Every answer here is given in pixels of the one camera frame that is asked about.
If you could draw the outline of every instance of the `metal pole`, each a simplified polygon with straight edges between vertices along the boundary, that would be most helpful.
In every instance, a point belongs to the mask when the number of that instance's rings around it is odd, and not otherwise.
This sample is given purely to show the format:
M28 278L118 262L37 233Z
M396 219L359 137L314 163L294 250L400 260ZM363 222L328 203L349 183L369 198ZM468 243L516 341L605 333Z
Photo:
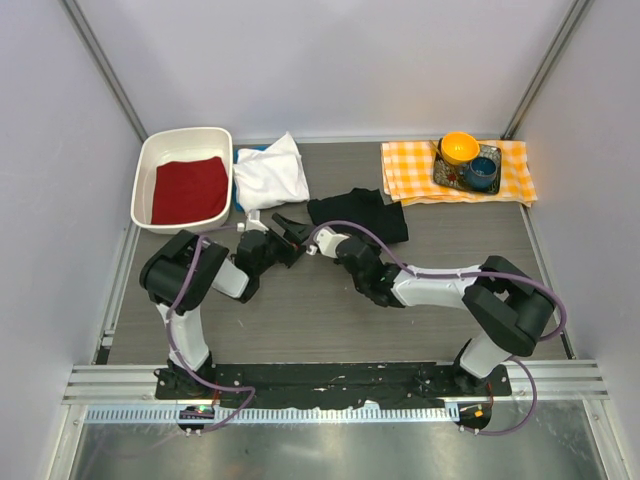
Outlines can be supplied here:
M129 120L131 127L133 127L133 130L136 132L136 135L138 136L140 141L144 142L149 137L149 135L147 134L147 131L142 125L142 122L140 121L140 117L138 117L138 114L133 108L133 105L131 104L129 97L124 91L124 88L120 83L120 80L118 80L118 77L113 71L113 68L109 63L109 60L107 59L107 56L102 50L102 47L100 46L98 39L93 33L93 30L89 26L89 22L87 22L87 19L85 18L84 13L82 12L82 9L78 5L78 2L76 0L59 0L59 1L64 11L67 13L67 16L69 17L69 20L73 24L76 32L80 36L80 39L82 40L89 54L93 58L93 61L96 67L98 68L98 71L104 78L104 81L106 82L107 86L113 93L114 97L116 98L116 101L122 108L122 111L124 112L125 116Z
M551 45L549 45L547 52L542 58L542 62L540 63L538 70L525 90L524 95L518 104L518 108L516 108L513 117L511 117L511 121L509 122L507 129L502 135L503 140L512 140L515 136L520 125L522 125L524 117L531 108L533 101L537 97L546 80L549 78L553 67L556 65L560 55L569 44L571 36L584 18L592 3L593 0L574 0L562 22L562 25L560 25L558 32L551 41Z

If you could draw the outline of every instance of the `reflective surface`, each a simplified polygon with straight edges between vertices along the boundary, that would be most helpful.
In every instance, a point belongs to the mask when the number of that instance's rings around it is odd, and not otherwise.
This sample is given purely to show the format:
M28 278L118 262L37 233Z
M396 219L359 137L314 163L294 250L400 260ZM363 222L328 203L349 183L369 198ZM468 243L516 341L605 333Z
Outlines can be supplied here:
M528 409L496 404L491 429ZM541 402L504 437L449 423L230 426L202 438L172 425L87 425L72 479L532 479L606 478L581 402ZM137 454L124 459L117 453Z

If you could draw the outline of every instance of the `yellow checkered napkin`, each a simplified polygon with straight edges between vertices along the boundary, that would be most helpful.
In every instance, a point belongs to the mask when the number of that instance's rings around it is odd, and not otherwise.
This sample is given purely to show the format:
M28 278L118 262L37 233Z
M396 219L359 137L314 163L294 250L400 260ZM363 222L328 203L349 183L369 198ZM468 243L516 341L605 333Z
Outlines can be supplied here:
M438 202L520 202L536 201L536 190L527 167L524 142L480 140L502 150L502 178L497 195L468 193L436 185L432 180L434 147L430 142L389 142L382 144L384 191L403 205Z

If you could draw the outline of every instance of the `white wall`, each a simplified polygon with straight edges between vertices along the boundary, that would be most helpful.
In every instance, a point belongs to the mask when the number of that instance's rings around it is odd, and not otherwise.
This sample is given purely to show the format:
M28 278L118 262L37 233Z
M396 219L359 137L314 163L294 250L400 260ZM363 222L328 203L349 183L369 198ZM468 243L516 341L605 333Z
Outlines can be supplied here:
M532 217L577 353L596 358L640 451L640 2L596 1L520 134Z
M91 360L139 142L56 1L0 2L0 64L0 476L29 480Z
M499 134L570 0L80 0L150 133Z

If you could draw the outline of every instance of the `gray work surface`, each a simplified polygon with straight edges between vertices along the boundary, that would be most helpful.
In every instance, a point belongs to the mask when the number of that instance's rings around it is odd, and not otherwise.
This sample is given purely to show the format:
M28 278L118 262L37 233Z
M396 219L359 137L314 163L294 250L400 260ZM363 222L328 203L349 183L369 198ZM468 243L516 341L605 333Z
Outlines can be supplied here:
M300 152L312 198L354 187L382 189L379 143L301 144ZM310 222L305 204L289 204L263 211L267 225L273 225L275 211ZM404 212L409 241L392 248L409 264L455 268L501 255L540 279L517 203L414 205ZM242 218L234 211L227 223ZM233 252L240 234L224 231L211 238ZM109 363L159 364L167 359L162 319L138 276L168 240L140 233ZM244 305L212 290L202 304L202 323L213 358L221 363L453 360L481 331L467 311L378 307L355 291L343 267L321 256L303 256L291 269L272 267ZM549 328L554 326L552 320ZM539 344L533 358L566 355L561 341L554 339Z
M529 404L496 403L487 430L515 425ZM528 425L503 437L460 433L451 422L230 425L202 438L181 435L149 450L176 430L175 425L86 425L70 478L607 478L580 401L540 402Z

